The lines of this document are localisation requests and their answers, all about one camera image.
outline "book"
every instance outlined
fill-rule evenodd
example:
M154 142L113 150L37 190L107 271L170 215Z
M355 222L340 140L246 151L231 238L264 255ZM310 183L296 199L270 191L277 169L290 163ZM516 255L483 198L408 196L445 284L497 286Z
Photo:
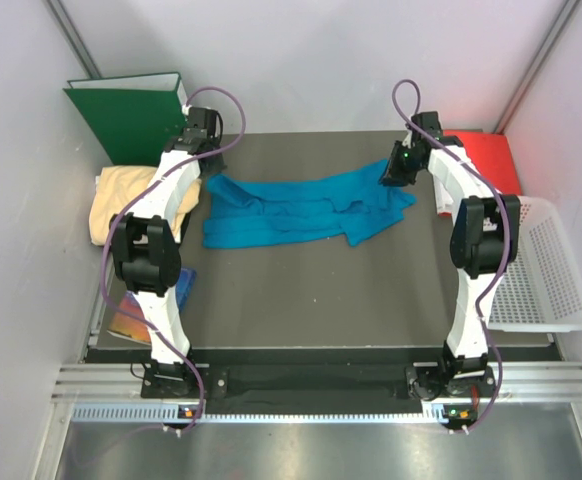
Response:
M189 298L189 293L195 278L195 270L190 268L183 268L180 270L180 278L178 278L178 283L175 285L175 297L180 311L184 309L184 305L187 302L187 298ZM125 312L144 318L142 309L131 292L126 292L124 294L119 306ZM120 312L115 312L113 315L108 331L115 337L124 338L144 345L151 344L151 337L149 336L149 331L146 325L139 322L137 319Z
M179 73L71 80L64 91L114 165L156 167L186 126Z

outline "blue cloth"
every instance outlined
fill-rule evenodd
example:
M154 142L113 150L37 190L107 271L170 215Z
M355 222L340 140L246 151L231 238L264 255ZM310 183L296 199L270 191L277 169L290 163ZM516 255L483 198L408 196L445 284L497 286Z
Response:
M378 180L387 160L322 180L294 183L207 181L213 203L204 222L205 247L244 248L308 242L344 233L351 246L404 218L416 202Z

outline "beige towel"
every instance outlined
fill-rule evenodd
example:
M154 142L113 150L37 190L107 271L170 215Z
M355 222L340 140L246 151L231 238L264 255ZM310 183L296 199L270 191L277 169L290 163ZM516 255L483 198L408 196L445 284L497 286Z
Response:
M109 234L109 222L131 200L149 186L155 175L155 167L118 166L105 167L100 174L91 213L89 214L89 231L94 245L104 245ZM187 190L175 222L171 227L173 237L180 237L180 226L184 216L198 204L200 180L196 180Z

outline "laundry basket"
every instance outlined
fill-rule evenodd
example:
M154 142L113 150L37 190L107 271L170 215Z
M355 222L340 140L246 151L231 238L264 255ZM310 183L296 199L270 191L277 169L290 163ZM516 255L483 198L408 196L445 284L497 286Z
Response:
M582 279L558 212L541 198L520 202L518 256L496 291L489 328L582 330Z

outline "gray tabletop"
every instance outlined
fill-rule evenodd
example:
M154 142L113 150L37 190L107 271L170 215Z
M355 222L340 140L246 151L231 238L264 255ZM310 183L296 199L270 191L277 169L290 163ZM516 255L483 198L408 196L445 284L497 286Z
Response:
M395 132L246 135L225 155L226 173L251 182L319 179L386 158L395 139ZM357 247L340 235L237 250L202 247L211 206L203 191L180 249L182 265L198 274L181 315L192 345L441 345L458 287L448 249L451 219L435 213L429 174L405 190L418 199L405 219ZM114 280L114 296L123 291ZM502 345L548 344L544 334L495 333ZM106 332L98 341L102 348L133 345Z

